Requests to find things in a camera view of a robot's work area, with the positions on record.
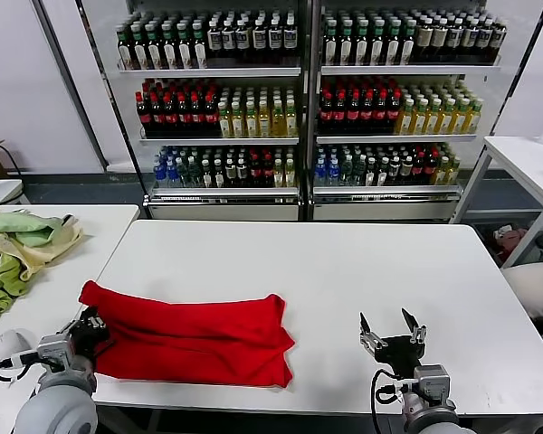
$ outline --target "white wall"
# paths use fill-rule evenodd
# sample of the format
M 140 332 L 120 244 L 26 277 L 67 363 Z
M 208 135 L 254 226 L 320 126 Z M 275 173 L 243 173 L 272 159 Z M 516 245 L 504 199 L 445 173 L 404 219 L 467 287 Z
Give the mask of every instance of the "white wall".
M 103 171 L 29 0 L 0 0 L 0 139 L 29 173 Z

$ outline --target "cable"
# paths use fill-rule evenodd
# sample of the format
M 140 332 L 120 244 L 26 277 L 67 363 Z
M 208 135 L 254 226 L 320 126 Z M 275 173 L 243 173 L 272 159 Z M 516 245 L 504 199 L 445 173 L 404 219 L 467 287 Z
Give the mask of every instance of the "cable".
M 380 430 L 380 426 L 378 425 L 378 419 L 376 417 L 376 383 L 378 382 L 378 377 L 380 374 L 383 373 L 388 378 L 391 378 L 393 380 L 399 380 L 400 377 L 398 375 L 394 375 L 393 373 L 389 373 L 385 371 L 384 369 L 379 369 L 374 374 L 374 377 L 372 377 L 372 384 L 370 386 L 370 410 L 372 413 L 372 423 L 374 423 L 374 430 L 376 431 L 376 434 L 382 434 L 382 431 Z

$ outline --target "red cloth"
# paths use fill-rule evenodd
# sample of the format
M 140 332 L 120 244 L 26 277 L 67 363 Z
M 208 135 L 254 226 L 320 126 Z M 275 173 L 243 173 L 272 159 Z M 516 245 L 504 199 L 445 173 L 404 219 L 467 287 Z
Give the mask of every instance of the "red cloth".
M 88 281 L 79 300 L 99 309 L 115 344 L 97 372 L 120 379 L 286 387 L 283 354 L 294 345 L 281 327 L 276 295 L 232 303 L 168 304 L 125 296 Z

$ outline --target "yellow bottle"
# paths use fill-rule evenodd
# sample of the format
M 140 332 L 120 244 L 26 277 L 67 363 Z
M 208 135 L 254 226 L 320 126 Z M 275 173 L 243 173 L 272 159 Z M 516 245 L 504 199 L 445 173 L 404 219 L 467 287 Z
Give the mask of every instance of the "yellow bottle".
M 436 129 L 436 123 L 441 115 L 441 100 L 438 98 L 433 99 L 433 105 L 426 113 L 426 119 L 424 120 L 423 134 L 434 134 Z
M 245 128 L 243 127 L 243 113 L 239 101 L 232 102 L 232 111 L 233 137 L 242 138 L 245 136 Z
M 270 136 L 270 112 L 268 111 L 268 102 L 260 97 L 260 113 L 258 115 L 260 137 Z
M 452 120 L 451 120 L 451 123 L 449 124 L 448 134 L 461 134 L 462 125 L 464 124 L 464 120 L 467 117 L 468 110 L 469 110 L 469 99 L 468 98 L 461 99 L 459 108 L 455 110 L 452 114 Z
M 395 134 L 401 136 L 406 136 L 410 128 L 410 124 L 413 118 L 414 112 L 414 100 L 412 98 L 407 98 L 405 100 L 405 105 L 398 113 L 398 119 L 396 120 L 395 125 Z
M 418 109 L 414 113 L 413 119 L 408 128 L 409 135 L 423 134 L 424 121 L 426 120 L 426 108 L 428 107 L 428 99 L 422 98 L 418 102 Z
M 467 118 L 462 125 L 463 134 L 474 134 L 477 132 L 477 126 L 479 126 L 479 120 L 481 119 L 481 109 L 484 100 L 478 98 L 472 105 L 472 110 L 467 113 Z
M 448 131 L 449 125 L 453 120 L 454 103 L 454 98 L 448 98 L 446 100 L 446 103 L 444 104 L 444 110 L 439 116 L 438 121 L 436 122 L 436 128 L 434 129 L 434 132 L 436 134 L 450 134 Z

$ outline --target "shelf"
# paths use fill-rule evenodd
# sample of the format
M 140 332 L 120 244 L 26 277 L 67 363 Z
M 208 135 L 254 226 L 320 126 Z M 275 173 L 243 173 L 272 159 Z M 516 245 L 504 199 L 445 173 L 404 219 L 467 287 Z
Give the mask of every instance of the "shelf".
M 298 137 L 285 138 L 141 138 L 141 145 L 156 146 L 288 146 L 297 145 Z
M 300 67 L 270 67 L 270 68 L 196 68 L 180 70 L 142 70 L 120 71 L 121 75 L 140 79 L 193 79 L 219 77 L 298 77 Z
M 346 143 L 472 142 L 475 134 L 432 134 L 429 136 L 318 136 L 318 145 Z
M 390 66 L 322 66 L 322 75 L 488 75 L 500 66 L 476 65 L 390 65 Z

